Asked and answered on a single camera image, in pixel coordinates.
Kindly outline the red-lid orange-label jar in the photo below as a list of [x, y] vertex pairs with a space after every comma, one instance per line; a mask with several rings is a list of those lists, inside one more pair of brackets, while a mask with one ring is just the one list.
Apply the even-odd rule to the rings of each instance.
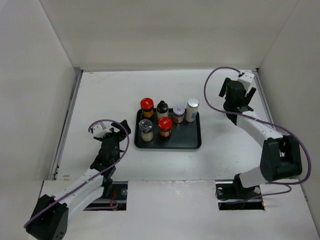
[[173, 121], [170, 117], [162, 117], [158, 120], [158, 135], [163, 140], [168, 140], [172, 135]]

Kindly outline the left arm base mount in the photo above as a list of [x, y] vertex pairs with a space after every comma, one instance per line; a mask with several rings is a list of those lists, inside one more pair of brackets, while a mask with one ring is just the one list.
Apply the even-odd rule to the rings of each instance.
[[126, 211], [128, 197], [128, 181], [109, 179], [104, 186], [103, 194], [94, 200], [85, 211]]

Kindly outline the black-cap white powder shaker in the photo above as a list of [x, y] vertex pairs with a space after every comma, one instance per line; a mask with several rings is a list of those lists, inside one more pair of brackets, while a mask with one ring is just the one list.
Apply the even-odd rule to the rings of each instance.
[[169, 116], [169, 106], [164, 101], [161, 100], [156, 107], [156, 116], [157, 119], [160, 120], [161, 118], [168, 117]]

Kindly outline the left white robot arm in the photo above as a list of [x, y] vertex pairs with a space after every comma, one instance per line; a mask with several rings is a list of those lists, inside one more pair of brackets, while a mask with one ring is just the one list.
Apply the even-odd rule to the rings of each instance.
[[110, 129], [104, 123], [104, 119], [97, 120], [88, 128], [101, 145], [86, 172], [61, 192], [44, 194], [37, 200], [30, 219], [24, 225], [26, 232], [35, 239], [63, 239], [72, 217], [88, 208], [94, 200], [105, 200], [112, 195], [111, 177], [116, 164], [127, 152], [120, 149], [120, 142], [130, 140], [131, 129], [126, 120], [109, 120]]

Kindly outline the white-lid brown sauce jar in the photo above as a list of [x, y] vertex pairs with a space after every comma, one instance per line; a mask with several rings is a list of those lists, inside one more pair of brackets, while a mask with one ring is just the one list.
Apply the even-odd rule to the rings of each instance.
[[186, 109], [182, 105], [177, 105], [172, 109], [173, 121], [177, 124], [182, 123], [185, 117]]

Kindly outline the red-lid chili sauce jar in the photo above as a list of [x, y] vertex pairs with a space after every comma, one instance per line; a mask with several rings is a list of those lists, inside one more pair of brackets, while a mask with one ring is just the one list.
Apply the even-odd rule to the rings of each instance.
[[145, 97], [140, 101], [140, 108], [145, 119], [152, 120], [154, 118], [154, 101]]

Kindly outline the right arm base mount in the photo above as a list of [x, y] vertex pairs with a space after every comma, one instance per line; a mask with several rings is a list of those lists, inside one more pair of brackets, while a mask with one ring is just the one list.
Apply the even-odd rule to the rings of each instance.
[[215, 197], [220, 211], [264, 210], [259, 185], [245, 188], [238, 175], [233, 180], [215, 182]]

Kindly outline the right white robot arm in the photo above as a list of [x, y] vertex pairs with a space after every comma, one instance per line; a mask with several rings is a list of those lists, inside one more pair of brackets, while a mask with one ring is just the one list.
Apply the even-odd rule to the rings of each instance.
[[253, 87], [247, 93], [240, 81], [226, 78], [219, 96], [225, 97], [223, 104], [227, 118], [246, 131], [262, 148], [259, 166], [234, 176], [232, 192], [238, 198], [245, 197], [250, 188], [295, 177], [302, 173], [302, 161], [298, 141], [291, 135], [283, 135], [265, 123], [249, 106], [255, 93]]

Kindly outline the silver-lid white canister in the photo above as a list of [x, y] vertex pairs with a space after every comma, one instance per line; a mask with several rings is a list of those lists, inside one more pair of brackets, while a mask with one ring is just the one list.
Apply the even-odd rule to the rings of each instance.
[[199, 105], [200, 105], [200, 101], [195, 97], [192, 97], [187, 101], [186, 110], [185, 110], [186, 111], [185, 120], [187, 122], [191, 123], [196, 119]]

